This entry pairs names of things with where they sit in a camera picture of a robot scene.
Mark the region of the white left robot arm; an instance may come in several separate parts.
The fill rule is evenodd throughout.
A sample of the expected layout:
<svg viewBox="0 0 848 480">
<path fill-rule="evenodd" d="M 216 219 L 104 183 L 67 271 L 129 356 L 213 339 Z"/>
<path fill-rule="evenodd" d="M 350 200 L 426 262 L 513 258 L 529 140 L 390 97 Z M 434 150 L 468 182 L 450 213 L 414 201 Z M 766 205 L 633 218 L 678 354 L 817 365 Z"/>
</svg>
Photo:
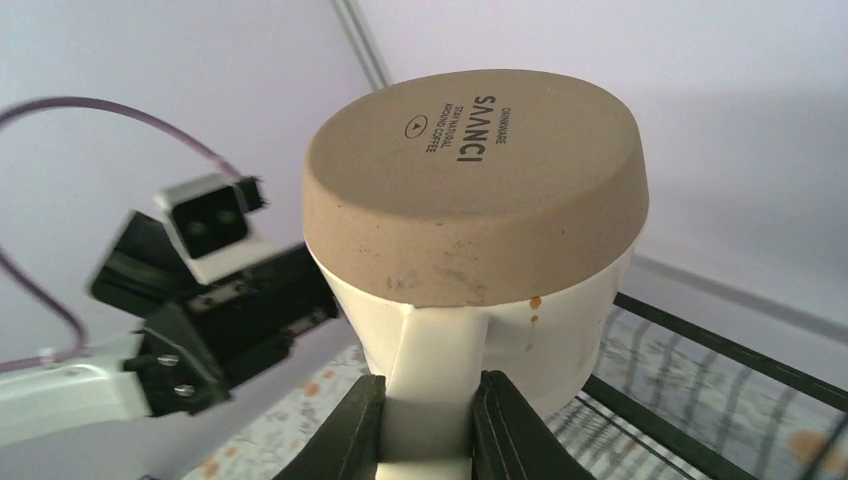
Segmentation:
<svg viewBox="0 0 848 480">
<path fill-rule="evenodd" d="M 209 285 L 195 281 L 165 226 L 130 215 L 90 289 L 140 326 L 82 358 L 39 359 L 1 377 L 1 441 L 174 413 L 197 415 L 283 363 L 298 337 L 336 318 L 331 288 L 304 245 Z"/>
</svg>

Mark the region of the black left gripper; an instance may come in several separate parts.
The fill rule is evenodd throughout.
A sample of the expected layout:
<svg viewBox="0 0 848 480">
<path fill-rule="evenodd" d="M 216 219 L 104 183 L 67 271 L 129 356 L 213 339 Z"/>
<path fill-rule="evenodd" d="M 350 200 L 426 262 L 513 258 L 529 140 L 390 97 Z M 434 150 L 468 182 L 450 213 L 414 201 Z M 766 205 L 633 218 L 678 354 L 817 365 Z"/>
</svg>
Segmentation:
<svg viewBox="0 0 848 480">
<path fill-rule="evenodd" d="M 124 362 L 150 414 L 197 415 L 284 362 L 295 340 L 340 309 L 304 244 L 210 285 L 198 284 L 164 225 L 129 214 L 90 284 L 97 301 L 141 319 Z M 374 480 L 383 376 L 363 375 L 274 480 Z"/>
</svg>

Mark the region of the cream mug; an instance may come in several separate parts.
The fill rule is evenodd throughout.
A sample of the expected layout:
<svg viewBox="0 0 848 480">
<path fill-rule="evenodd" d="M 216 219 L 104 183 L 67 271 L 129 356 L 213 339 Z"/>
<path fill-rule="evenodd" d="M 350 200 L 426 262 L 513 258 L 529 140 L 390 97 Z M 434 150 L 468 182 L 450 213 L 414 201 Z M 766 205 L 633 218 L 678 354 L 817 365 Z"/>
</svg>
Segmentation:
<svg viewBox="0 0 848 480">
<path fill-rule="evenodd" d="M 564 75 L 474 70 L 394 84 L 338 111 L 305 156 L 306 246 L 392 378 L 406 311 L 439 353 L 469 345 L 546 418 L 579 392 L 646 223 L 630 109 Z"/>
</svg>

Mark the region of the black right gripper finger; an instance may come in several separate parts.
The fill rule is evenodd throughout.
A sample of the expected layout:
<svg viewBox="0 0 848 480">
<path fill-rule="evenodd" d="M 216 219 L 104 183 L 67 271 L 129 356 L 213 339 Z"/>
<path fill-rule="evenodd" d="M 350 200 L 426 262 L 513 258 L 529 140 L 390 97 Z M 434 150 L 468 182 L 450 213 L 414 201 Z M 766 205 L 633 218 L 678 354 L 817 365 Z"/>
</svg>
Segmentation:
<svg viewBox="0 0 848 480">
<path fill-rule="evenodd" d="M 472 477 L 593 480 L 501 371 L 484 371 L 472 403 Z"/>
</svg>

